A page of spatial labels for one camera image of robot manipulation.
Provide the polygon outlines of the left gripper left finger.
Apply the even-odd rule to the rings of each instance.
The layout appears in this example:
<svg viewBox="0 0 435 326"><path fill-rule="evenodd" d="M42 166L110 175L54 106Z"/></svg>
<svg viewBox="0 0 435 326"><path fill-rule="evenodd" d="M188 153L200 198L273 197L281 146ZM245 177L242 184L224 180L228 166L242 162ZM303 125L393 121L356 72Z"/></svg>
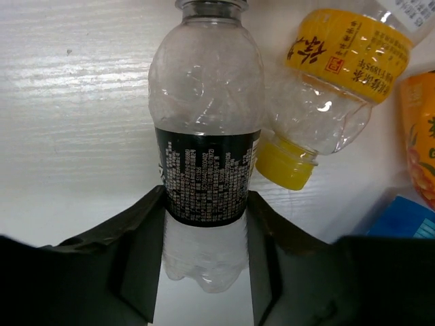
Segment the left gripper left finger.
<svg viewBox="0 0 435 326"><path fill-rule="evenodd" d="M147 325L164 233L164 188L56 246L1 237L2 325Z"/></svg>

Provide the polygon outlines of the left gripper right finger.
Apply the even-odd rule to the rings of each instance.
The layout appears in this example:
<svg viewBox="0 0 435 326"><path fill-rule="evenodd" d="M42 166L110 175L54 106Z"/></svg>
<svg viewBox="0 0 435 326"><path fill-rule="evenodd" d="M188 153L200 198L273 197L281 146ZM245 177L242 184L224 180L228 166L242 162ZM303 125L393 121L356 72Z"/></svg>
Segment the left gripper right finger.
<svg viewBox="0 0 435 326"><path fill-rule="evenodd" d="M434 241L306 233L247 199L256 325L433 325Z"/></svg>

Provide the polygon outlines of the clear bottle black label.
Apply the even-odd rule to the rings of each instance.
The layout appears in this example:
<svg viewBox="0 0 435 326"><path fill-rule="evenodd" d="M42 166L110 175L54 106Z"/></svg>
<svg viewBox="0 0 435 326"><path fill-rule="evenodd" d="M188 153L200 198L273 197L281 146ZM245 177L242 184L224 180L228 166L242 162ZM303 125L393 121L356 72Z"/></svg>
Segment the clear bottle black label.
<svg viewBox="0 0 435 326"><path fill-rule="evenodd" d="M264 117L258 47L246 1L177 1L179 25L148 74L167 217L164 268L207 293L247 267L245 209Z"/></svg>

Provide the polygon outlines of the clear bottle yellow label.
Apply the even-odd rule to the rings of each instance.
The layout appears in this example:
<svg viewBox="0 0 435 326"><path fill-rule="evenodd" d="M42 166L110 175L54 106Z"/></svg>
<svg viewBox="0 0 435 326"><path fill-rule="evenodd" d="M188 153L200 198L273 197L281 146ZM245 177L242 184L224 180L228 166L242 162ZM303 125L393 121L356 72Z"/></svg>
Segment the clear bottle yellow label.
<svg viewBox="0 0 435 326"><path fill-rule="evenodd" d="M264 53L268 134L256 168L298 191L390 95L434 28L433 1L317 1Z"/></svg>

